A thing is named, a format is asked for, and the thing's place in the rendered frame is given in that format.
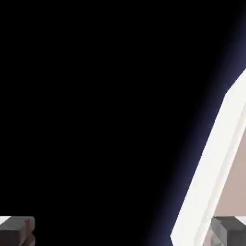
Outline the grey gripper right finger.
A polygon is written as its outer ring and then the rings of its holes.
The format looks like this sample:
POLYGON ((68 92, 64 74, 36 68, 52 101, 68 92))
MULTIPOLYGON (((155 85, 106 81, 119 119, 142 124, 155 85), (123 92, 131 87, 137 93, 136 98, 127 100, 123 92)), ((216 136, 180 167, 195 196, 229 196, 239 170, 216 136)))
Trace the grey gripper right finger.
POLYGON ((211 246, 246 246, 246 225, 236 217, 213 217, 211 246))

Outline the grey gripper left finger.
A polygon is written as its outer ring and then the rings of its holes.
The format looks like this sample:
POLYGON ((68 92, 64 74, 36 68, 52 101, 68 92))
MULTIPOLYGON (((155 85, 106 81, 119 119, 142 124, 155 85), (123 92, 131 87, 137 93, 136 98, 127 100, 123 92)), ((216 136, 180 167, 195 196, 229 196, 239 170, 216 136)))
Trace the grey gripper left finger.
POLYGON ((33 216, 0 216, 0 246, 35 246, 33 216))

